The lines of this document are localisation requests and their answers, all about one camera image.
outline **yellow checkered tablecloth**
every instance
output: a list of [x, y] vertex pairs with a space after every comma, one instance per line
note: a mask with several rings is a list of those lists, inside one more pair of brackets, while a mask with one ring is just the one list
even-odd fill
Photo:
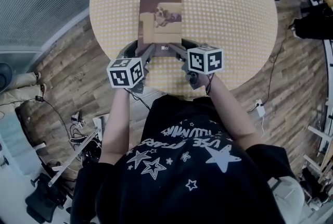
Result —
[[[109, 58], [137, 40], [140, 0], [90, 0], [94, 33]], [[265, 64], [277, 34], [274, 0], [182, 0], [183, 38], [222, 47], [224, 70], [216, 73], [231, 90], [252, 78]], [[181, 71], [182, 62], [154, 57], [146, 85], [173, 95], [198, 97]]]

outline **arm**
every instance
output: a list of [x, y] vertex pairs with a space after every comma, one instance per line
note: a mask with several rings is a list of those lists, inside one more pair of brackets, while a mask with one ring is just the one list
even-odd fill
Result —
[[130, 138], [130, 94], [117, 89], [103, 134], [100, 163], [114, 165], [128, 150]]
[[211, 81], [209, 96], [223, 125], [236, 143], [244, 150], [262, 143], [248, 113], [217, 76], [214, 76]]

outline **white power strip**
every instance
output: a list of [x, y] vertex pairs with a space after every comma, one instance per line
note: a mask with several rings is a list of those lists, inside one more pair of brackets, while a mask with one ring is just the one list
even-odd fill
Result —
[[262, 105], [261, 99], [257, 100], [255, 103], [259, 117], [263, 117], [266, 113], [264, 106]]

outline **book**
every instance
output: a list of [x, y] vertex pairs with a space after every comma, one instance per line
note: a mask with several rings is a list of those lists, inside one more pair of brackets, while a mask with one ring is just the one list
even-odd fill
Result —
[[154, 56], [176, 56], [168, 44], [182, 44], [182, 0], [140, 0], [136, 56], [152, 43]]

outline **sleeve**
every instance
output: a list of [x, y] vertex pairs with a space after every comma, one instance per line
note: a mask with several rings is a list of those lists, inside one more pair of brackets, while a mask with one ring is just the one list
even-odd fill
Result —
[[90, 223], [96, 215], [96, 194], [112, 170], [113, 165], [107, 163], [93, 163], [80, 169], [72, 201], [71, 224]]
[[291, 171], [287, 152], [284, 148], [257, 144], [248, 148], [246, 152], [261, 170], [267, 181], [272, 177], [278, 179], [285, 176], [291, 176], [296, 179]]

